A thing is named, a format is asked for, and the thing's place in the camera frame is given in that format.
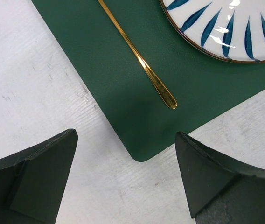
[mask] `spoon handle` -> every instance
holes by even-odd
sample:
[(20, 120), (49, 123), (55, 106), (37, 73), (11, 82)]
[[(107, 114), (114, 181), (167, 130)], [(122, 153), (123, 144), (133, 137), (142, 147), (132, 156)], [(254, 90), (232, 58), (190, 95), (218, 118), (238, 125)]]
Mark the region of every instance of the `spoon handle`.
[(128, 38), (126, 33), (123, 31), (119, 23), (116, 21), (113, 14), (110, 12), (109, 8), (106, 6), (103, 0), (98, 0), (99, 4), (102, 6), (102, 8), (105, 10), (117, 30), (121, 33), (122, 37), (128, 44), (128, 46), (131, 48), (139, 62), (141, 63), (143, 69), (147, 73), (148, 77), (150, 78), (151, 82), (153, 83), (154, 87), (156, 88), (157, 92), (159, 93), (162, 100), (165, 102), (165, 104), (171, 108), (175, 109), (177, 107), (177, 102), (173, 95), (170, 93), (170, 91), (166, 88), (166, 86), (163, 84), (163, 82), (158, 78), (158, 76), (155, 74), (155, 72), (150, 68), (150, 66), (146, 63), (146, 61), (143, 59), (141, 54), (137, 51), (131, 40)]

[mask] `table surface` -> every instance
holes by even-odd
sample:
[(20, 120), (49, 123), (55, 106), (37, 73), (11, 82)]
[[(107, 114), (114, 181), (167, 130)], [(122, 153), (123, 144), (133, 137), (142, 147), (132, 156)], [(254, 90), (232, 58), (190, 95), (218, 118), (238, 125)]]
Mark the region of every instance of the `table surface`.
[[(195, 223), (174, 146), (134, 161), (32, 2), (0, 0), (0, 158), (67, 128), (79, 141), (57, 224)], [(265, 168), (265, 90), (190, 135)]]

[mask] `black plastic piece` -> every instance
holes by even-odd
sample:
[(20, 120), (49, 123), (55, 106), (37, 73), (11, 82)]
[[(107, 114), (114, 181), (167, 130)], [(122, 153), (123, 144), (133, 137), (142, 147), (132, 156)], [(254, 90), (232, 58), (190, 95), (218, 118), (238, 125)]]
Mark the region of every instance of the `black plastic piece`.
[(176, 154), (197, 224), (265, 224), (265, 170), (235, 160), (184, 133)]
[(66, 130), (0, 159), (0, 224), (54, 224), (77, 147)]

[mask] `leather placemat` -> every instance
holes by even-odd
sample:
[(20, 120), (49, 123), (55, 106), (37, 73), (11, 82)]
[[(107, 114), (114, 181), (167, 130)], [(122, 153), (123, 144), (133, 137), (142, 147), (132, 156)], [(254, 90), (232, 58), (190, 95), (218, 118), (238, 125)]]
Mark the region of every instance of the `leather placemat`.
[(159, 0), (105, 0), (147, 63), (175, 96), (168, 109), (96, 0), (32, 0), (137, 161), (145, 161), (265, 89), (265, 63), (233, 64), (188, 44)]

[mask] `plate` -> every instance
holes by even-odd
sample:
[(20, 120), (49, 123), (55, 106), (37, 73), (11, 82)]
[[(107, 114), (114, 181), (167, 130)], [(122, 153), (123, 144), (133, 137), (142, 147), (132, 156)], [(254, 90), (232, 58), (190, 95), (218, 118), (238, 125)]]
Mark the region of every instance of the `plate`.
[(177, 31), (224, 61), (265, 62), (265, 0), (160, 0)]

